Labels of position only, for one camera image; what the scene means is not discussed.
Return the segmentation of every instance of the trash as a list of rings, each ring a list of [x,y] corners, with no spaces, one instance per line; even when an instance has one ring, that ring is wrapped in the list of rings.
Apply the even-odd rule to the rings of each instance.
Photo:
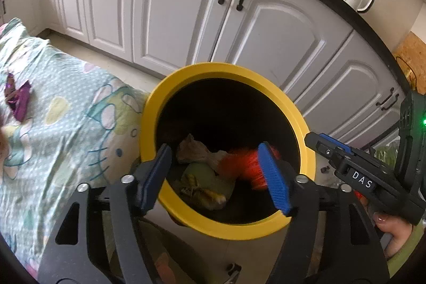
[[[397,162],[398,157],[398,146],[399,144],[392,143],[388,146],[381,146],[376,149],[374,152],[374,156],[389,165],[391,168],[395,167],[395,163]]]
[[[176,159],[180,164],[206,163],[216,172],[218,163],[225,155],[227,155],[225,151],[210,152],[202,142],[195,140],[191,134],[188,134],[181,141],[176,151]]]
[[[280,153],[271,147],[275,158],[281,159]],[[253,190],[268,188],[259,165],[257,150],[239,149],[229,153],[219,162],[218,173],[228,178],[239,178],[250,182]]]
[[[13,116],[19,122],[22,122],[26,115],[30,88],[29,81],[26,81],[19,89],[16,89],[13,74],[7,74],[4,97],[13,112]]]
[[[188,165],[181,179],[172,184],[174,191],[187,204],[210,211],[225,206],[234,186],[235,180],[216,175],[205,163]]]

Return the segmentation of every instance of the blue gripper pad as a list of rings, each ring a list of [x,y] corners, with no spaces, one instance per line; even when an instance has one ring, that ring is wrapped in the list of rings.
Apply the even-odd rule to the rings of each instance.
[[[257,157],[275,208],[281,210],[284,215],[287,215],[291,209],[289,187],[281,175],[280,169],[276,164],[275,158],[269,151],[268,145],[264,142],[257,148]]]
[[[353,154],[353,153],[352,153],[352,149],[351,149],[351,147],[350,147],[350,146],[345,145],[344,143],[342,143],[342,142],[340,142],[340,141],[337,141],[336,139],[334,139],[334,138],[332,138],[331,136],[326,135],[326,134],[324,134],[324,133],[321,133],[321,134],[319,134],[319,135],[320,135],[323,139],[326,139],[326,140],[330,141],[333,145],[336,145],[337,147],[342,148],[342,150],[344,150],[346,153]]]

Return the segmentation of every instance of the orange object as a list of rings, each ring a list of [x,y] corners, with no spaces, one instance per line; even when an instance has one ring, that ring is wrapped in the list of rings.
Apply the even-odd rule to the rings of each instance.
[[[271,148],[275,158],[281,159],[280,153],[274,147]],[[222,158],[217,168],[220,175],[249,181],[253,190],[264,190],[268,187],[255,149],[233,151]]]
[[[360,192],[354,190],[355,196],[357,197],[358,200],[361,200],[361,198],[364,197],[364,195],[362,195]]]

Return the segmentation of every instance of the floor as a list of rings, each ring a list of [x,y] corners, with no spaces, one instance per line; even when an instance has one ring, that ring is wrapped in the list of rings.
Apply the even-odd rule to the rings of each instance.
[[[48,39],[53,46],[58,47],[61,51],[108,70],[134,88],[151,92],[160,82],[158,78],[57,34],[51,34]],[[316,182],[331,185],[334,182],[334,175],[330,172],[323,174],[320,171],[320,168],[326,165],[325,159],[317,157]],[[243,284],[265,283],[287,232],[287,228],[284,228],[272,235],[252,241],[221,240],[177,225],[158,202],[154,209],[148,213],[147,218],[176,234],[195,248],[210,264],[212,270],[217,271],[221,278],[223,277],[223,281],[227,278],[224,270],[226,265],[233,262],[240,264],[243,269],[238,283]]]

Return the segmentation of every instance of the bed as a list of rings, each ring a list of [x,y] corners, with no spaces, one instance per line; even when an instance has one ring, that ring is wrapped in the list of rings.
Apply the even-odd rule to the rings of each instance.
[[[37,278],[56,217],[76,186],[108,185],[139,161],[140,116],[148,93],[31,37],[18,19],[0,33],[0,89],[8,72],[31,83],[19,123],[0,98],[9,146],[0,158],[0,232]]]

